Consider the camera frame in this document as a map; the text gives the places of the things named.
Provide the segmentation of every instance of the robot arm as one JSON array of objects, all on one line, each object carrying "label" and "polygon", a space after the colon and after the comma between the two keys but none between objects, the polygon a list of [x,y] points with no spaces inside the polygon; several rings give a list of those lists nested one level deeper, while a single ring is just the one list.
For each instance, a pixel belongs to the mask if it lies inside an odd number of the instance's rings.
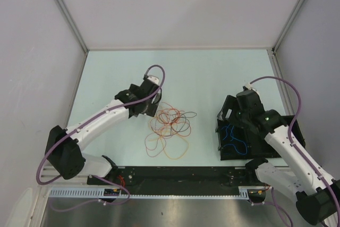
[{"label": "robot arm", "polygon": [[76,175],[105,177],[112,169],[116,169],[115,163],[107,156],[95,157],[82,151],[119,122],[139,114],[155,116],[161,99],[161,94],[157,92],[160,86],[157,77],[145,75],[141,86],[131,84],[129,89],[120,91],[115,99],[90,118],[65,129],[54,127],[49,133],[45,154],[62,138],[66,139],[52,151],[47,160],[64,179]]},{"label": "robot arm", "polygon": [[[278,170],[266,159],[254,159],[247,163],[246,167],[254,170],[261,182],[273,186],[295,202],[299,213],[310,224],[316,225],[334,214],[336,207],[321,178],[331,186],[338,200],[340,181],[336,181],[317,164],[294,136],[291,143],[287,123],[275,110],[264,110],[255,90],[244,90],[238,93],[236,98],[227,96],[218,118],[259,135],[281,155],[295,176]],[[305,158],[319,170],[321,176]]]}]

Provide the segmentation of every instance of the purple cable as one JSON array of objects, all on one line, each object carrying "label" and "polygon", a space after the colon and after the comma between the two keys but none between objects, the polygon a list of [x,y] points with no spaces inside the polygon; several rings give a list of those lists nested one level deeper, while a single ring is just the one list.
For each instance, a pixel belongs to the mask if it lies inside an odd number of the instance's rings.
[{"label": "purple cable", "polygon": [[[282,222],[285,224],[285,226],[287,227],[293,227],[293,220],[292,218],[288,215],[287,211],[284,210],[282,207],[280,207],[277,203],[276,203],[276,199],[275,199],[275,196],[274,196],[274,188],[271,189],[271,197],[273,198],[273,203],[272,202],[264,202],[264,203],[254,203],[250,200],[250,202],[252,203],[253,206],[262,206],[262,205],[270,205],[270,206],[274,206],[278,212],[278,215],[280,216]],[[289,219],[291,225],[287,224],[283,215],[281,214],[282,211]]]},{"label": "purple cable", "polygon": [[[300,148],[294,144],[294,141],[293,141],[293,138],[292,138],[292,128],[293,128],[293,125],[294,125],[294,122],[296,121],[296,118],[297,116],[300,114],[300,111],[301,111],[301,105],[302,105],[302,101],[301,101],[301,96],[300,96],[300,93],[298,92],[298,90],[295,88],[294,85],[292,85],[290,82],[286,81],[285,79],[282,79],[282,78],[279,78],[279,77],[271,77],[271,76],[266,76],[266,77],[260,77],[260,78],[257,78],[253,81],[250,82],[250,84],[252,85],[253,83],[259,81],[259,80],[262,80],[262,79],[275,79],[275,80],[278,80],[278,81],[281,81],[281,82],[284,82],[285,84],[289,85],[293,90],[294,92],[296,93],[296,96],[297,96],[297,101],[298,101],[298,109],[295,113],[295,116],[291,122],[291,124],[289,125],[289,128],[288,128],[288,137],[289,137],[289,141],[291,142],[291,144],[293,144],[293,147],[299,152],[299,154],[302,156],[302,158],[304,158],[304,160],[310,165],[310,167],[314,170],[314,172],[316,173],[316,175],[318,176],[322,176],[321,172],[318,170],[318,168],[316,166],[314,166],[314,164],[307,158],[307,156],[305,156],[305,154],[300,150]],[[334,203],[335,203],[335,207],[336,207],[336,211],[337,211],[337,217],[338,217],[338,224],[337,224],[337,227],[340,227],[340,206],[339,206],[339,202],[336,198],[336,195],[335,193],[333,192],[332,188],[330,187],[330,185],[328,184],[328,182],[326,181],[326,179],[324,177],[321,177],[320,180],[325,184],[325,186],[327,187]]]},{"label": "purple cable", "polygon": [[[131,106],[131,105],[134,105],[134,104],[138,104],[138,103],[141,103],[141,102],[144,102],[146,100],[148,100],[149,98],[152,98],[154,97],[154,95],[156,95],[156,93],[159,92],[159,90],[162,88],[163,84],[164,84],[164,81],[165,81],[165,70],[163,69],[162,66],[160,65],[152,65],[150,66],[144,75],[148,75],[149,71],[152,69],[152,68],[160,68],[162,73],[163,73],[163,77],[162,77],[162,80],[160,82],[160,85],[159,87],[152,93],[150,94],[149,96],[143,98],[143,99],[140,99],[140,100],[136,100],[136,101],[133,101],[133,102],[129,102],[129,103],[126,103],[126,104],[121,104],[121,105],[117,105],[117,106],[113,106],[113,107],[110,107],[109,111],[111,110],[114,110],[114,109],[117,109],[117,108],[120,108],[120,107],[125,107],[125,106]],[[106,111],[102,111],[98,114],[96,114],[95,116],[93,116],[92,118],[90,118],[89,120],[87,120],[85,123],[83,123],[82,125],[80,125],[79,127],[77,127],[76,129],[74,129],[73,131],[71,131],[69,134],[67,134],[65,137],[63,137],[62,139],[60,139],[57,143],[55,143],[48,151],[47,153],[45,154],[44,158],[42,158],[39,166],[38,166],[38,169],[37,169],[37,173],[36,173],[36,180],[37,180],[37,183],[44,186],[44,185],[47,185],[47,184],[50,184],[52,182],[54,182],[55,180],[57,180],[58,178],[61,177],[61,175],[59,176],[56,176],[55,178],[47,181],[47,182],[42,182],[41,179],[40,179],[40,174],[41,174],[41,170],[43,169],[44,167],[44,163],[46,162],[47,158],[49,157],[49,155],[55,150],[55,148],[57,148],[62,142],[65,141],[65,139],[69,138],[71,135],[75,134],[77,132],[77,129],[82,129],[84,128],[86,125],[88,125],[89,123],[93,122],[95,119],[101,117],[103,114],[105,114]]]},{"label": "purple cable", "polygon": [[[112,182],[110,182],[110,181],[107,181],[107,180],[105,180],[104,178],[100,178],[100,177],[98,177],[98,176],[96,176],[96,175],[94,175],[93,177],[98,178],[99,180],[101,180],[101,181],[103,181],[103,182],[106,182],[106,183],[108,183],[108,184],[111,184],[111,185],[113,185],[113,186],[117,186],[117,187],[121,188],[122,190],[124,190],[124,191],[127,193],[127,198],[124,199],[123,201],[119,201],[119,202],[116,202],[116,203],[115,203],[115,202],[107,202],[107,201],[103,201],[104,204],[109,204],[109,205],[121,205],[121,204],[127,202],[127,201],[130,199],[130,195],[131,195],[131,194],[130,194],[130,192],[127,190],[127,188],[125,188],[125,187],[123,187],[123,186],[120,186],[119,184],[116,184],[116,183],[112,183]],[[76,205],[76,206],[73,206],[73,207],[70,207],[70,208],[66,208],[66,209],[57,209],[57,208],[55,208],[55,207],[52,205],[52,202],[50,201],[50,202],[49,202],[49,206],[50,206],[50,208],[51,208],[52,210],[54,210],[54,211],[56,211],[56,212],[64,213],[64,212],[72,211],[72,210],[74,210],[74,209],[76,209],[76,208],[79,208],[79,207],[81,207],[81,206],[83,206],[83,205],[86,205],[86,204],[89,204],[89,203],[92,203],[92,202],[100,202],[100,201],[102,201],[102,200],[100,200],[100,199],[91,199],[91,200],[84,201],[83,203],[80,203],[80,204],[78,204],[78,205]]]}]

